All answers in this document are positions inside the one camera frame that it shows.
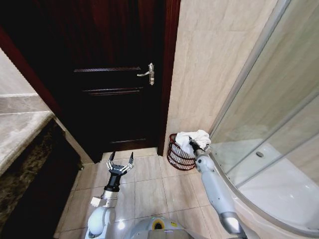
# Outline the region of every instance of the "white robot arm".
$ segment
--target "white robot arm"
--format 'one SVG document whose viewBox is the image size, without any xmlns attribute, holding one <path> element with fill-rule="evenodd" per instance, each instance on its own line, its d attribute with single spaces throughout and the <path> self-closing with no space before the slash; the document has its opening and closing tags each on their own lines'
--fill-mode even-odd
<svg viewBox="0 0 319 239">
<path fill-rule="evenodd" d="M 236 214 L 234 201 L 226 184 L 215 171 L 213 160 L 193 139 L 190 138 L 189 144 L 194 150 L 196 168 L 201 173 L 201 180 L 209 202 L 218 213 L 219 220 L 225 230 L 238 238 L 259 239 L 259 236 L 246 226 Z"/>
<path fill-rule="evenodd" d="M 133 168 L 133 153 L 126 166 L 113 164 L 115 152 L 106 162 L 111 173 L 108 184 L 104 187 L 104 192 L 100 197 L 93 197 L 91 205 L 97 207 L 91 214 L 88 221 L 88 230 L 85 239 L 108 239 L 110 226 L 116 218 L 115 207 L 120 190 L 120 179 Z"/>
</svg>

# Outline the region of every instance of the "marble countertop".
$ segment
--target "marble countertop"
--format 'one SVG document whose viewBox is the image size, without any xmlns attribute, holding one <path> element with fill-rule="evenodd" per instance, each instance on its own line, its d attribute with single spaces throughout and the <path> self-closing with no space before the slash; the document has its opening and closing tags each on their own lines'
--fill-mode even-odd
<svg viewBox="0 0 319 239">
<path fill-rule="evenodd" d="M 50 111 L 0 115 L 0 176 L 52 118 Z"/>
</svg>

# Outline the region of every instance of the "wire mesh basket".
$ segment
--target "wire mesh basket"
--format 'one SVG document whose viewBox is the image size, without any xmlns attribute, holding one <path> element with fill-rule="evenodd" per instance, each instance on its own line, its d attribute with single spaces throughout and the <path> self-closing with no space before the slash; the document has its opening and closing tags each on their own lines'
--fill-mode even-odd
<svg viewBox="0 0 319 239">
<path fill-rule="evenodd" d="M 187 171 L 195 167 L 195 158 L 192 158 L 181 150 L 175 143 L 176 133 L 169 136 L 167 160 L 174 167 L 182 171 Z"/>
</svg>

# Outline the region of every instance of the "shower door handle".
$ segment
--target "shower door handle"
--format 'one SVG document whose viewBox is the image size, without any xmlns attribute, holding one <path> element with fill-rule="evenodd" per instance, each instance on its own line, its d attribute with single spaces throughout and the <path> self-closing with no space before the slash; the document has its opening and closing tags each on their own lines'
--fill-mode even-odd
<svg viewBox="0 0 319 239">
<path fill-rule="evenodd" d="M 150 85 L 151 86 L 154 85 L 154 83 L 155 83 L 155 78 L 154 78 L 155 71 L 154 71 L 154 65 L 153 65 L 152 62 L 149 64 L 149 71 L 147 71 L 144 74 L 137 74 L 137 76 L 146 76 L 146 75 L 150 76 Z"/>
</svg>

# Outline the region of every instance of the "beige tile floor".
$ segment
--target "beige tile floor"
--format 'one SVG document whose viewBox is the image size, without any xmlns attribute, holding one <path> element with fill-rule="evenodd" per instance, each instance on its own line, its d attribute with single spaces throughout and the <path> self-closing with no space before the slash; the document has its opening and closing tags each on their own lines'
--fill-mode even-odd
<svg viewBox="0 0 319 239">
<path fill-rule="evenodd" d="M 94 210 L 92 196 L 103 192 L 109 173 L 105 159 L 98 164 L 86 164 L 70 192 L 60 223 L 54 235 L 60 239 L 83 239 L 87 221 Z M 126 164 L 129 152 L 116 154 L 114 163 Z M 178 221 L 207 238 L 230 238 L 219 224 L 217 214 L 209 205 L 200 174 L 192 169 L 179 171 L 156 150 L 139 150 L 135 154 L 134 170 L 121 179 L 117 218 L 111 238 L 122 239 L 126 231 L 140 220 L 162 215 Z"/>
</svg>

